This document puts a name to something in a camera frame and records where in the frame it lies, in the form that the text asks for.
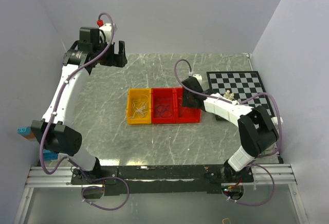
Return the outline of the black white chessboard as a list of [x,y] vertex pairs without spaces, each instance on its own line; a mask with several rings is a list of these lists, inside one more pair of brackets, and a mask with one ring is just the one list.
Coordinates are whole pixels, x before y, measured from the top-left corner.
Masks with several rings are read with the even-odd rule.
[[209,88],[222,96],[229,91],[239,102],[265,92],[257,71],[209,71],[206,73]]

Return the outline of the cream chess pawn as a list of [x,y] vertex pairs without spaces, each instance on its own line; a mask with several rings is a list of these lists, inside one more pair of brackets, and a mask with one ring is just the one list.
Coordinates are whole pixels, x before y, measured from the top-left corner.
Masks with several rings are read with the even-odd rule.
[[231,93],[228,99],[233,100],[234,99],[234,93]]

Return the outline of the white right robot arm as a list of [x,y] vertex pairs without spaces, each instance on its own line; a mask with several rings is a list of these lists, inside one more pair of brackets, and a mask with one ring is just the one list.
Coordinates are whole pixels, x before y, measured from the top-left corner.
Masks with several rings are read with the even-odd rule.
[[246,174],[247,166],[280,141],[283,119],[279,114],[271,117],[262,106],[244,105],[228,95],[212,93],[209,89],[204,91],[197,77],[189,76],[178,82],[183,87],[183,106],[215,114],[238,128],[241,145],[223,166],[223,174],[228,181],[238,181]]

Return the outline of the blue white block stack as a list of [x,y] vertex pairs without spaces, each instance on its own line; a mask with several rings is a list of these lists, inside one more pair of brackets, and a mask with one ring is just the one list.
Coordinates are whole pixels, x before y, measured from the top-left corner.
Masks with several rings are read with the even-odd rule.
[[53,153],[49,150],[43,150],[43,158],[44,158],[44,161],[57,160],[58,154]]

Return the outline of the cream chess piece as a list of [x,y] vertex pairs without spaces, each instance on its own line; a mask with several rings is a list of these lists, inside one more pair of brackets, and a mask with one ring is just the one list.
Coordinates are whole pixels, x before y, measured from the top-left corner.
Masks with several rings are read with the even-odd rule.
[[229,99],[229,97],[230,97],[230,90],[226,90],[224,94],[224,98]]

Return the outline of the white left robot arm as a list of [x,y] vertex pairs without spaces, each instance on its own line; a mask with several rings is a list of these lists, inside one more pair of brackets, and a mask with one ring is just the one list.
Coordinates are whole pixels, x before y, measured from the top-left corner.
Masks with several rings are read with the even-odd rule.
[[42,116],[34,120],[31,131],[41,149],[67,159],[83,172],[90,184],[101,179],[99,159],[82,146],[82,135],[72,128],[72,116],[78,96],[97,65],[124,67],[127,64],[125,43],[119,41],[119,51],[114,52],[116,25],[110,23],[97,28],[82,27],[79,39],[64,54],[63,67],[54,97]]

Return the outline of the aluminium frame rail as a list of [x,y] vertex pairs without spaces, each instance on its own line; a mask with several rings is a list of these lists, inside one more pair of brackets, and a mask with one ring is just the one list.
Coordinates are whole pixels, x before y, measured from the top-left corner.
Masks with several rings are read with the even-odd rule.
[[41,167],[31,167],[26,179],[26,188],[65,188],[80,187],[82,184],[71,184],[72,172],[69,166],[58,167],[57,170],[47,175]]

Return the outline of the white plastic stand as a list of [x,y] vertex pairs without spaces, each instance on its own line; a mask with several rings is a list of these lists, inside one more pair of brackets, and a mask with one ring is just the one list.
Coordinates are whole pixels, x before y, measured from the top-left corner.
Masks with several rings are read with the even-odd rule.
[[272,117],[271,121],[272,121],[273,125],[275,126],[275,128],[277,130],[279,129],[279,125],[283,124],[283,119],[282,118],[278,119],[277,117]]

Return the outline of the red plastic bin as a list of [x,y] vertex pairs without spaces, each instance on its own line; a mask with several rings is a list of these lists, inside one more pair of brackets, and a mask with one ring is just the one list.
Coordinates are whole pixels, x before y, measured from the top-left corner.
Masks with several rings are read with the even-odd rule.
[[200,123],[201,110],[193,107],[184,107],[182,106],[182,87],[174,88],[176,91],[175,94],[175,103],[176,103],[176,123]]
[[174,88],[151,89],[151,121],[152,124],[176,123],[176,91]]

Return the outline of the yellow plastic bin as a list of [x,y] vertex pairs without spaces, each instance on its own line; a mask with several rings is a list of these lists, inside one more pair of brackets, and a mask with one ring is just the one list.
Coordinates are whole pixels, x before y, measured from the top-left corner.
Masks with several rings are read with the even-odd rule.
[[129,125],[151,124],[151,89],[129,88],[126,120]]

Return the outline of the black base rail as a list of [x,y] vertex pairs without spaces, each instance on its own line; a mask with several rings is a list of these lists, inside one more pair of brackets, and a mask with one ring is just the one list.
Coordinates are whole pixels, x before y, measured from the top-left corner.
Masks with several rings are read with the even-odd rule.
[[223,164],[101,166],[102,180],[86,179],[74,169],[72,185],[99,185],[105,196],[206,192],[220,194],[228,184],[254,182],[251,169],[233,173]]

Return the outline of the blue orange block tower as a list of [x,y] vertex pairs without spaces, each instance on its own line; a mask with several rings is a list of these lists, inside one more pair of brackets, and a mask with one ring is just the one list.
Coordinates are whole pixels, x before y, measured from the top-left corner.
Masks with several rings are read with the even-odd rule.
[[17,129],[17,133],[28,140],[35,139],[35,135],[33,134],[30,126],[19,127]]

